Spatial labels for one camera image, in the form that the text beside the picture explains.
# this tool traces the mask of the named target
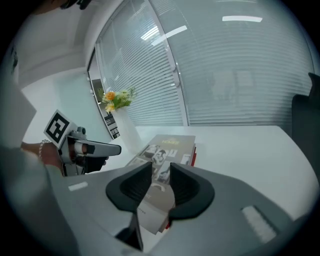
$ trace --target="magazine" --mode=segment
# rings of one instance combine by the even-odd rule
[[[152,162],[152,182],[141,201],[137,215],[139,224],[157,234],[168,225],[168,212],[175,207],[170,186],[170,163],[191,165],[195,153],[195,136],[156,135],[127,165]]]

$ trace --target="photo on book cover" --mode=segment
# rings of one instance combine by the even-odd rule
[[[154,154],[160,149],[159,145],[149,145],[146,150],[142,153],[148,159],[151,159]]]
[[[155,176],[155,180],[164,184],[170,181],[170,161],[165,161]]]
[[[158,169],[152,166],[152,176],[151,179],[154,179],[157,174]]]
[[[190,161],[190,158],[191,158],[191,155],[190,155],[190,154],[184,154],[183,157],[182,157],[182,160],[181,160],[180,164],[188,165],[188,164],[189,164],[189,161]]]
[[[153,155],[151,160],[155,165],[161,166],[165,162],[168,153],[169,153],[169,150],[159,149]]]
[[[135,159],[132,160],[131,163],[129,163],[129,166],[133,166],[133,165],[139,165],[142,166],[143,164],[147,163],[147,160],[141,159],[139,157],[136,157]]]
[[[171,149],[171,150],[169,151],[168,157],[175,158],[177,152],[178,152],[177,149]]]

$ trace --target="yellow flower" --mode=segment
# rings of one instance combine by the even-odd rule
[[[114,91],[109,91],[104,96],[108,101],[112,101],[116,97],[116,93]]]
[[[115,105],[113,105],[112,103],[109,103],[108,105],[106,105],[105,107],[105,111],[107,113],[110,113],[111,111],[115,110]]]

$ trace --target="window blinds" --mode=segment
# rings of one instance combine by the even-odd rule
[[[124,1],[102,31],[97,57],[105,90],[135,87],[128,107],[136,126],[183,125],[177,89],[158,27],[144,0]]]
[[[277,1],[151,0],[178,62],[190,125],[278,125],[308,95],[313,64],[294,17]]]

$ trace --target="white label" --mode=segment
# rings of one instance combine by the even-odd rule
[[[80,190],[80,189],[83,189],[83,188],[85,188],[87,186],[88,186],[88,183],[86,181],[84,181],[84,182],[81,182],[81,183],[78,183],[78,184],[70,185],[69,186],[69,190],[70,191]]]
[[[254,206],[250,205],[243,208],[242,213],[262,243],[266,244],[277,236],[277,233]]]

